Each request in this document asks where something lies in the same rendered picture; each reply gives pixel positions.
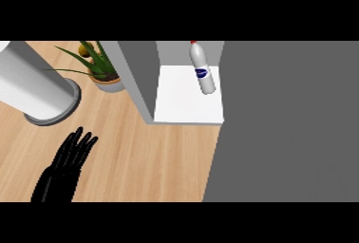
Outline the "dark grey cabinet door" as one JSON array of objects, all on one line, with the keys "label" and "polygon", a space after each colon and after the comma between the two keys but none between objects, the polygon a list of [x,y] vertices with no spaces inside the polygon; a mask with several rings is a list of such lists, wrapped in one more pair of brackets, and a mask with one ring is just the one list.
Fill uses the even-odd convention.
[{"label": "dark grey cabinet door", "polygon": [[228,42],[208,201],[359,201],[359,42]]}]

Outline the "green potted aloe plant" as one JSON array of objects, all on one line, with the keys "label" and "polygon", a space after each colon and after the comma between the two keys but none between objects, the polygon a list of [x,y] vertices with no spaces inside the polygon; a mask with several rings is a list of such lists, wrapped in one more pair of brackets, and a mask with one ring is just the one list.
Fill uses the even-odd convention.
[{"label": "green potted aloe plant", "polygon": [[100,42],[95,42],[94,49],[88,47],[87,41],[81,41],[79,45],[82,45],[90,52],[91,56],[88,58],[82,58],[79,56],[78,49],[76,52],[72,52],[61,47],[57,47],[57,49],[63,51],[82,66],[87,67],[87,72],[64,68],[54,68],[54,71],[66,71],[84,74],[90,77],[97,89],[103,92],[116,93],[124,91],[124,83]]}]

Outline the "white cylinder with grey rim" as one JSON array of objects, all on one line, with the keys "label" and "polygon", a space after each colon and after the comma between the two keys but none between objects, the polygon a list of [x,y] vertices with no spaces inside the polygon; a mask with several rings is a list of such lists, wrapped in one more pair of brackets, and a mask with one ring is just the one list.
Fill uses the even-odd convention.
[{"label": "white cylinder with grey rim", "polygon": [[81,101],[81,89],[23,41],[0,41],[0,102],[36,126],[61,122]]}]

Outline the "small yellow-brown round object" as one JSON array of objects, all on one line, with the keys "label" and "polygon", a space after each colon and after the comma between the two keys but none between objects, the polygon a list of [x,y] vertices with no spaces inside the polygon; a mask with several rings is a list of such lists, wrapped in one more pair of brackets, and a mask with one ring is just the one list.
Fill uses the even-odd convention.
[{"label": "small yellow-brown round object", "polygon": [[[87,45],[91,49],[94,49],[94,46],[90,42],[87,42]],[[91,56],[87,48],[82,45],[78,46],[78,54],[82,58],[88,58]]]}]

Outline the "grey cabinet with white shelf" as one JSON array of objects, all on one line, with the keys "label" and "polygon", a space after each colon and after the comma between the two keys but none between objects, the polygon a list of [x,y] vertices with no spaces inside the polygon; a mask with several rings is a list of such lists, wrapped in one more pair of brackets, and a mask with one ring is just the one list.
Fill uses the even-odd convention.
[{"label": "grey cabinet with white shelf", "polygon": [[103,41],[100,45],[147,124],[222,123],[221,92],[202,93],[186,41]]}]

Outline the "white plastic water bottle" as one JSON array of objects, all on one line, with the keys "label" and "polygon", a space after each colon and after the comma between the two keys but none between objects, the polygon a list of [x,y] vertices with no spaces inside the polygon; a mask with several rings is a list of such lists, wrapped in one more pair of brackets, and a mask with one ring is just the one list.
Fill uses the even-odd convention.
[{"label": "white plastic water bottle", "polygon": [[215,91],[214,80],[211,77],[209,68],[206,65],[206,55],[203,48],[196,41],[190,42],[189,57],[194,67],[194,74],[199,82],[199,87],[205,95]]}]

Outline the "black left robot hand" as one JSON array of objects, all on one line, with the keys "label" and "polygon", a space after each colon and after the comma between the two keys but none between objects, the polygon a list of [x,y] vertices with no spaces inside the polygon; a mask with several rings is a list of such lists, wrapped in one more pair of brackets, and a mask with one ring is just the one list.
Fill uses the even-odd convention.
[{"label": "black left robot hand", "polygon": [[70,203],[87,156],[97,137],[82,134],[82,127],[69,133],[41,176],[30,196],[32,202]]}]

